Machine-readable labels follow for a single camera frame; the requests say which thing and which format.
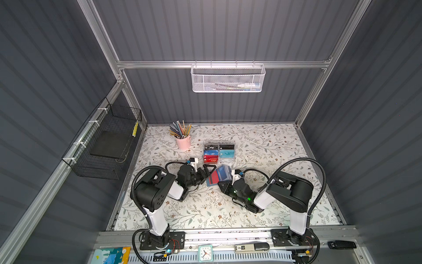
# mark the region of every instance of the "analog clock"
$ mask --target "analog clock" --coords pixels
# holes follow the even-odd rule
[[[213,261],[212,245],[200,246],[198,249],[199,262]]]

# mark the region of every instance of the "black wire basket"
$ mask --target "black wire basket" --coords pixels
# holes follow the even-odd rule
[[[75,142],[77,140],[75,137],[65,152],[66,155],[68,150],[76,144],[74,154],[71,157],[64,155],[62,160],[81,177],[110,180],[124,178],[142,132],[141,121],[140,109],[109,104],[96,121],[89,121],[90,128],[83,139]],[[118,148],[118,154],[111,157],[95,153],[98,145],[104,146],[104,142],[114,144]]]

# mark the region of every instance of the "metal bracket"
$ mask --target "metal bracket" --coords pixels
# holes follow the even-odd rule
[[[109,229],[110,229],[110,230],[113,230],[113,229],[114,229],[114,227],[116,226],[116,221],[117,221],[117,217],[119,216],[119,212],[120,212],[120,211],[117,211],[117,212],[114,214],[113,223],[112,223],[112,224],[111,224],[111,226],[109,227]]]
[[[272,229],[271,230],[271,238],[273,240],[273,244],[275,247],[286,247],[286,246],[297,246],[297,247],[302,247],[302,246],[308,246],[307,242],[302,242],[301,245],[293,245],[287,236],[287,228],[281,228],[281,229]],[[317,239],[315,238],[315,236],[309,231],[309,229],[306,230],[305,232],[305,236],[310,237],[312,239],[312,241],[309,241],[310,243],[312,243],[313,245],[317,244]]]
[[[141,241],[141,245],[139,246],[140,250],[156,250],[153,245],[151,245],[151,241],[149,238],[149,231],[142,232],[140,234],[139,240]],[[180,243],[180,249],[184,248],[184,242],[185,242],[185,232],[170,232],[170,239],[176,240]],[[167,246],[163,248],[164,249],[173,249],[173,243],[169,242]]]

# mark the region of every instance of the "black cable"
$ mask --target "black cable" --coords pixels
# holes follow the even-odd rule
[[[168,169],[167,169],[167,167],[168,167],[168,165],[170,165],[170,164],[183,164],[183,165],[185,165],[186,164],[186,162],[181,162],[181,161],[170,161],[169,163],[167,163],[166,165],[165,165],[165,170],[166,171],[168,171]]]
[[[234,203],[235,203],[235,204],[237,204],[237,205],[242,206],[243,208],[245,208],[245,207],[246,207],[246,205],[243,205],[243,204],[240,204],[240,203],[235,202],[234,198],[232,198],[232,202],[234,202]]]
[[[296,162],[296,161],[310,161],[312,163],[315,163],[319,169],[322,172],[322,185],[321,185],[321,190],[319,191],[318,196],[316,197],[315,201],[312,203],[311,207],[308,210],[307,216],[306,216],[306,228],[309,228],[309,222],[311,221],[311,213],[314,210],[314,208],[317,206],[319,200],[321,199],[322,195],[324,194],[325,191],[325,187],[327,186],[327,175],[325,174],[325,170],[324,168],[321,166],[321,164],[319,164],[316,160],[312,159],[312,158],[308,158],[308,157],[301,157],[301,158],[295,158],[292,159],[286,163],[284,163],[283,165],[281,165],[274,173],[273,175],[271,175],[270,179],[268,179],[267,181],[267,185],[271,183],[271,181],[274,179],[274,177],[282,170],[284,169],[286,166]]]
[[[198,189],[198,187],[199,187],[199,185],[198,185],[198,186],[196,186],[196,189],[194,189],[194,190],[192,190],[192,191],[188,191],[188,193],[196,191],[196,190]]]
[[[259,170],[257,170],[257,169],[246,169],[246,170],[243,172],[243,174],[245,174],[247,171],[256,171],[256,172],[259,172],[260,174],[264,175],[264,176],[267,178],[267,180],[270,180],[270,179],[268,178],[267,174],[265,174],[265,173],[263,173],[262,171],[259,171]]]
[[[318,237],[315,235],[315,233],[314,233],[314,231],[312,231],[312,229],[309,229],[309,231],[313,234],[313,236],[316,238],[316,240],[317,240],[317,243],[316,243],[316,250],[315,250],[315,254],[313,254],[313,256],[312,256],[312,259],[308,262],[308,263],[306,263],[306,264],[311,264],[312,262],[314,262],[315,261],[315,259],[317,258],[317,256],[318,256],[318,253],[319,253],[319,247],[320,247],[320,245],[319,245],[319,239],[318,239]]]
[[[138,259],[143,263],[143,264],[149,264],[148,262],[146,262],[143,258],[141,258],[141,256],[139,255],[139,252],[138,252],[138,249],[136,248],[136,245],[135,245],[135,237],[136,237],[136,234],[137,233],[139,233],[139,232],[142,232],[142,231],[147,231],[147,230],[145,230],[145,229],[138,229],[138,230],[136,230],[134,233],[133,233],[133,235],[132,235],[132,248],[133,248],[133,251],[135,252],[135,254],[136,254],[136,256],[138,257]]]

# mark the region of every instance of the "leaf pattern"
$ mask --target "leaf pattern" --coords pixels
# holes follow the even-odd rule
[[[271,175],[288,160],[306,156],[293,124],[267,125],[201,125],[191,129],[192,146],[179,150],[177,143],[162,126],[149,126],[139,154],[132,179],[138,171],[149,165],[164,166],[169,161],[186,161],[190,157],[203,162],[203,142],[207,140],[235,140],[236,157],[233,169],[256,168]],[[172,164],[169,170],[178,171],[180,164]],[[314,185],[312,203],[321,184],[316,178],[310,162],[296,162],[283,171],[306,178]],[[246,183],[257,190],[266,181],[262,175],[249,171]],[[126,191],[114,230],[136,230],[147,228],[148,223]],[[163,204],[164,214],[172,229],[237,228],[288,226],[290,209],[275,201],[264,212],[253,214],[236,205],[222,194],[217,185],[202,184],[190,192],[183,202],[169,197]],[[311,225],[339,224],[333,209],[324,194],[311,216]]]

